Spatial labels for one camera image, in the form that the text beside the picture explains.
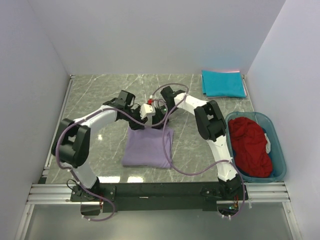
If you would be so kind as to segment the purple t-shirt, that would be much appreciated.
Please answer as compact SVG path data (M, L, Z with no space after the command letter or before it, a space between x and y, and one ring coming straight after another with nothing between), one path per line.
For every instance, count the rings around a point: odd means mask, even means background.
M125 167L155 167L169 169L174 130L145 128L127 131L127 142L121 164Z

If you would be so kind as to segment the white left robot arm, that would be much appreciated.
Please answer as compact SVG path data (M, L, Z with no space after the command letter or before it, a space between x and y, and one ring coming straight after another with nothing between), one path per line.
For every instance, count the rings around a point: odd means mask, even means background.
M87 162L91 139L108 124L125 120L132 127L140 127L140 109L133 108L136 96L121 90L118 97L103 103L95 111L74 120L65 118L60 121L51 148L57 165L70 171L75 182L83 187L82 195L94 201L102 195L100 180Z

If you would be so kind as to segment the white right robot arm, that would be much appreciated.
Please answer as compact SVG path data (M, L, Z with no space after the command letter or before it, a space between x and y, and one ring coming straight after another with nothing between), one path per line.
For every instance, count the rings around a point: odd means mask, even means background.
M204 101L189 95L188 87L185 91L174 91L170 83L159 86L150 96L153 97L158 91L160 91L164 108L166 108L165 116L161 120L162 129L166 129L169 117L177 109L187 111L194 116L197 131L209 145L214 159L214 163L203 170L188 173L178 169L169 159L167 151L164 150L164 155L170 167L185 176L201 175L216 167L221 197L230 200L234 196L239 196L238 191L241 191L242 198L245 200L245 183L229 152L226 136L227 124L218 103L215 100Z

